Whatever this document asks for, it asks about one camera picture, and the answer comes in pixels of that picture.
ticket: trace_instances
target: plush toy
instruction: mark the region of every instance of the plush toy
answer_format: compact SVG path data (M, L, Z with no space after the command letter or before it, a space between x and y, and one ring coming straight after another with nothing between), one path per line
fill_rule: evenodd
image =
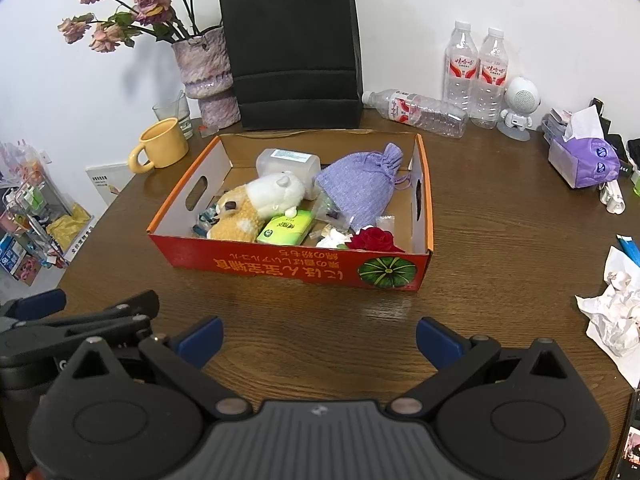
M264 223L277 215L293 218L305 185L293 173L272 173L226 192L216 204L210 240L255 242Z

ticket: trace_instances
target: black paper bag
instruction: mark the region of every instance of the black paper bag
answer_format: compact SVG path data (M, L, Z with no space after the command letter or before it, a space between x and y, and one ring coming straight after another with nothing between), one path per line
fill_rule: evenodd
M242 126L357 128L355 0L220 0Z

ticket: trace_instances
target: wooden tabletop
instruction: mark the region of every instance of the wooden tabletop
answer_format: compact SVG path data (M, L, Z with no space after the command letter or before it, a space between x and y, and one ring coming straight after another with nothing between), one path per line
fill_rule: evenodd
M408 126L367 112L363 128ZM239 131L232 126L229 131ZM631 388L586 335L574 295L604 291L616 234L640 239L640 198L625 180L626 211L606 211L594 189L572 190L546 160L542 134L517 142L471 126L462 139L424 133L435 250L416 293L312 285L174 269L145 229L207 139L164 170L133 178L102 216L61 287L70 314L92 312L147 288L160 296L156 332L201 317L225 323L206 371L254 406L264 398L371 398L387 402L434 373L415 347L422 316L503 346L556 339L609 419L613 458Z

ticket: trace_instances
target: cardboard box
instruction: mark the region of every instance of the cardboard box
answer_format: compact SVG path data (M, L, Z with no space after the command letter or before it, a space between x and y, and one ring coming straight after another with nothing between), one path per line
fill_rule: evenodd
M314 153L322 164L331 164L349 153L382 152L389 142L404 153L399 176L410 174L410 186L395 191L385 213L396 217L395 244L406 253L319 249L311 240L296 247L207 240L195 237L191 230L214 198L257 177L255 161L264 149ZM302 208L311 205L303 203ZM418 290L433 253L431 186L422 137L370 130L216 137L175 186L147 232L174 267Z

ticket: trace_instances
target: lavender drawstring pouch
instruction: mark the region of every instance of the lavender drawstring pouch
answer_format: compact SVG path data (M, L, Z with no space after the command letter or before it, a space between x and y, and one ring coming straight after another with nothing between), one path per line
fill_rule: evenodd
M358 231L376 224L396 184L406 180L396 178L401 162L402 150L389 143L384 153L351 153L336 160L318 174L317 182Z

